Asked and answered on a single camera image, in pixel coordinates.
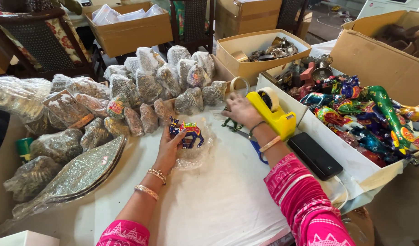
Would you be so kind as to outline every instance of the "scissors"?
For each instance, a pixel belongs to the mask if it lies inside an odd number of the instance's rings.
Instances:
[[[226,125],[226,127],[228,127],[229,129],[234,129],[232,126]],[[249,134],[242,132],[242,131],[236,131],[237,133],[239,133],[240,135],[242,135],[243,137],[247,138],[248,140],[250,140],[250,143],[252,144],[252,146],[254,147],[254,149],[256,150],[256,152],[258,153],[258,157],[260,159],[260,161],[262,161],[264,164],[268,165],[268,161],[265,161],[263,159],[263,153],[261,153],[260,151],[260,145],[258,144],[257,139],[254,136],[249,136]]]

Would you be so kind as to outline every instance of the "pink sleeve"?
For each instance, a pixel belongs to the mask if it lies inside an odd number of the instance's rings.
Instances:
[[[296,245],[355,246],[319,182],[291,153],[264,178],[287,222]]]
[[[149,237],[149,230],[140,223],[116,220],[104,230],[97,246],[147,246]]]

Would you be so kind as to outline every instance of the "black power bank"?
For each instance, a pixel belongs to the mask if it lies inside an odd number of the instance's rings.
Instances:
[[[323,181],[343,171],[343,167],[305,132],[291,137],[288,145]]]

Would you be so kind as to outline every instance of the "gold bracelet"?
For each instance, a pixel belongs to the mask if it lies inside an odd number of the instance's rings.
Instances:
[[[165,176],[163,176],[163,174],[161,173],[161,170],[155,170],[155,169],[150,168],[149,170],[147,170],[147,173],[151,173],[151,174],[153,174],[153,175],[157,176],[158,178],[160,178],[160,179],[162,180],[162,182],[163,182],[163,184],[162,184],[162,185],[167,185],[167,184],[165,183],[166,178],[165,178]]]
[[[266,145],[264,145],[264,147],[260,148],[260,152],[261,153],[264,153],[264,151],[268,150],[270,147],[272,147],[273,145],[275,145],[280,140],[281,140],[281,136],[278,135],[272,141],[270,141],[269,143],[267,143]]]
[[[135,185],[135,187],[133,188],[133,190],[134,190],[134,191],[136,191],[136,190],[140,190],[140,191],[142,191],[142,192],[145,192],[145,193],[147,193],[147,194],[151,195],[151,196],[152,196],[152,198],[154,198],[156,201],[159,199],[158,194],[156,194],[153,190],[151,190],[151,189],[149,189],[149,188],[145,187],[144,185]]]

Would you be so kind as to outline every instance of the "hand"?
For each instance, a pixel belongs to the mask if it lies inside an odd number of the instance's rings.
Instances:
[[[222,115],[237,121],[238,123],[246,126],[248,129],[254,127],[256,124],[263,121],[263,118],[250,103],[249,99],[240,96],[236,93],[229,94],[229,98],[226,100],[228,109],[222,111]]]
[[[170,126],[164,127],[161,142],[159,143],[158,157],[153,165],[153,169],[161,170],[164,176],[171,171],[176,164],[176,153],[178,149],[182,149],[182,138],[186,135],[186,130],[182,130],[176,136],[170,134]]]

